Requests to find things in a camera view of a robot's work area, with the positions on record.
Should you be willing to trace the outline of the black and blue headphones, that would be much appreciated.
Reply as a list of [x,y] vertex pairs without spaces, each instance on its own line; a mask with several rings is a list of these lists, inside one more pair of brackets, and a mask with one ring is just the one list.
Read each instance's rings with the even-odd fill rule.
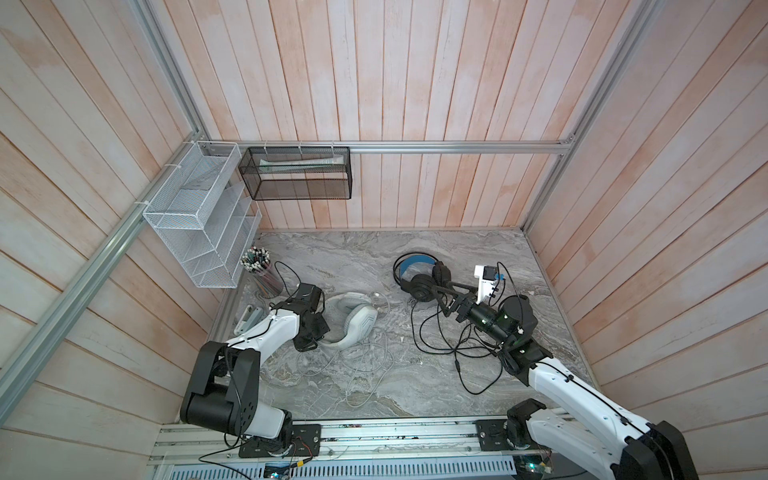
[[[403,275],[409,267],[423,264],[431,268],[430,273],[416,273],[410,279]],[[447,287],[452,280],[452,273],[444,262],[432,254],[420,251],[408,252],[398,257],[392,266],[395,283],[400,289],[417,302],[429,302],[436,299],[438,287]]]

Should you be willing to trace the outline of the white headphones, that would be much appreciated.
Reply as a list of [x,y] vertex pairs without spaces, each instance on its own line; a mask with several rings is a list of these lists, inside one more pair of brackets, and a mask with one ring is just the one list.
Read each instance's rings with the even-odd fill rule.
[[346,292],[326,300],[323,312],[327,323],[343,320],[343,337],[337,341],[322,339],[319,346],[329,350],[346,350],[364,340],[373,330],[379,311],[368,294]]

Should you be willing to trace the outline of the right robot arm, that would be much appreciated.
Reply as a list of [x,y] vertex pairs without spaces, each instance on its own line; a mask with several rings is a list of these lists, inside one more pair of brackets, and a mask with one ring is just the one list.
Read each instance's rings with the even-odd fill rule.
[[511,448],[546,447],[598,479],[697,478],[676,427],[652,423],[608,399],[534,339],[538,320],[527,297],[510,296],[494,308],[477,300],[468,285],[450,282],[432,292],[445,315],[469,321],[497,342],[504,371],[570,415],[565,420],[535,399],[518,403],[505,422]]

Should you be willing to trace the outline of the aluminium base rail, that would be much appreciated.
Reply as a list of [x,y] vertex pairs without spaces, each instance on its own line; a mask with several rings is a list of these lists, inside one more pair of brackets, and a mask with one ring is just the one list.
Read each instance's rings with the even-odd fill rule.
[[526,421],[504,416],[297,421],[285,448],[237,447],[191,425],[161,429],[148,479],[438,479],[596,475],[611,479],[624,446],[611,445],[563,409]]

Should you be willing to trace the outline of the clear cup of pencils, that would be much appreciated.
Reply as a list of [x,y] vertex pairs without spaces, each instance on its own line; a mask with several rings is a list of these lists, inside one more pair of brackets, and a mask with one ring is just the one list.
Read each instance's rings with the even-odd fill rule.
[[284,286],[273,267],[268,250],[250,247],[243,252],[240,263],[254,277],[257,290],[263,298],[271,299],[283,293]]

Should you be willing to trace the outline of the horizontal aluminium wall rail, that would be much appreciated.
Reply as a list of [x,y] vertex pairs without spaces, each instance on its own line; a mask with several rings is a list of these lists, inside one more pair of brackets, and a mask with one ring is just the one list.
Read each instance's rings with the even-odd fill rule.
[[339,149],[351,154],[547,154],[569,152],[574,144],[554,141],[277,141],[213,140],[214,144],[237,144],[240,148],[255,147],[267,152],[278,148]]

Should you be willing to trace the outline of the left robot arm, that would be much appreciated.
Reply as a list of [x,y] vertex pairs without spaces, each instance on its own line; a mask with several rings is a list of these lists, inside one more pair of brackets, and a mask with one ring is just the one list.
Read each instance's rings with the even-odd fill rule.
[[226,342],[205,343],[180,407],[181,421],[286,447],[292,416],[259,400],[260,369],[285,343],[298,352],[316,349],[329,332],[323,311],[323,291],[301,283],[249,330]]

